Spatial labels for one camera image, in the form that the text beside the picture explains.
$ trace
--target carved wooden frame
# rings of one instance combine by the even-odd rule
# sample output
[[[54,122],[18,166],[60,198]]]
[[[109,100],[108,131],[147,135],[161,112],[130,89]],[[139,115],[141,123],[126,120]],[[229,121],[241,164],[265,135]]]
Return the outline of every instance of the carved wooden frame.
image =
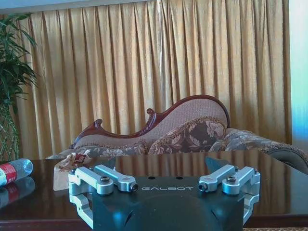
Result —
[[[229,117],[228,111],[227,111],[225,105],[223,105],[223,103],[221,101],[219,101],[218,99],[216,99],[215,97],[210,96],[210,95],[194,95],[194,96],[186,97],[186,98],[184,98],[180,101],[177,101],[174,105],[172,105],[169,109],[167,109],[166,111],[164,111],[162,113],[157,113],[152,108],[149,108],[146,111],[147,114],[150,115],[148,122],[145,124],[145,126],[140,131],[137,131],[137,132],[135,132],[133,134],[129,134],[129,135],[119,135],[119,134],[115,134],[115,133],[111,133],[109,131],[106,131],[101,126],[103,120],[97,119],[92,124],[90,124],[87,128],[85,128],[77,136],[77,138],[74,140],[74,144],[71,145],[71,148],[78,142],[78,140],[80,140],[82,137],[88,136],[88,135],[97,135],[98,134],[98,135],[104,135],[104,136],[115,137],[115,138],[135,138],[135,137],[142,136],[143,134],[145,134],[145,133],[149,132],[150,130],[152,130],[153,128],[155,128],[175,108],[177,108],[178,106],[180,106],[181,104],[183,104],[187,101],[195,100],[195,99],[208,99],[208,100],[212,100],[212,101],[217,102],[222,107],[222,109],[224,110],[224,112],[226,114],[226,118],[227,118],[227,126],[228,126],[228,128],[230,127],[230,117]]]

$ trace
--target plastic bottle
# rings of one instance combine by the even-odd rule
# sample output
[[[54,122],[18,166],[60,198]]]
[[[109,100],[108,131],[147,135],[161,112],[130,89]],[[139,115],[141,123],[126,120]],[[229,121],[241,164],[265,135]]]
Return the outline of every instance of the plastic bottle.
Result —
[[[28,159],[18,159],[0,165],[0,186],[9,184],[31,174],[33,164]]]

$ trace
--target gold curtain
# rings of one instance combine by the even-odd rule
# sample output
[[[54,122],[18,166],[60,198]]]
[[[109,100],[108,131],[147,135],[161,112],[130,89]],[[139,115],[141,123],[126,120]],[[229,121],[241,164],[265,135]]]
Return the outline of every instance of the gold curtain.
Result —
[[[17,100],[22,154],[66,149],[97,118],[122,134],[146,109],[219,98],[231,127],[290,142],[287,0],[161,0],[39,12],[24,25],[38,88]]]
[[[162,1],[166,98],[213,95],[231,127],[290,137],[288,1]]]

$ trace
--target glossy table surface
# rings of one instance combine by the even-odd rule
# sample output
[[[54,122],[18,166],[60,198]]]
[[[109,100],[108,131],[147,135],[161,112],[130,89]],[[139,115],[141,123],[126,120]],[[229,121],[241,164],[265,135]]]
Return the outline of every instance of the glossy table surface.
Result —
[[[116,158],[115,167],[132,176],[202,176],[208,174],[206,156],[226,159],[239,168],[255,167],[261,173],[260,201],[246,227],[308,227],[308,175],[255,150],[123,156]],[[68,190],[53,191],[57,162],[33,161],[35,190],[0,209],[0,230],[90,230],[69,202]]]

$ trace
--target wall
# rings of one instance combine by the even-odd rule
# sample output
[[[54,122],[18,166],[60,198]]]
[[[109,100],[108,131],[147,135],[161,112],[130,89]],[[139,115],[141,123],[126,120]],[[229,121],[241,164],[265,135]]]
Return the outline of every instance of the wall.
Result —
[[[289,0],[293,145],[308,151],[308,1]]]
[[[2,0],[0,14],[50,11],[139,1],[147,0]]]

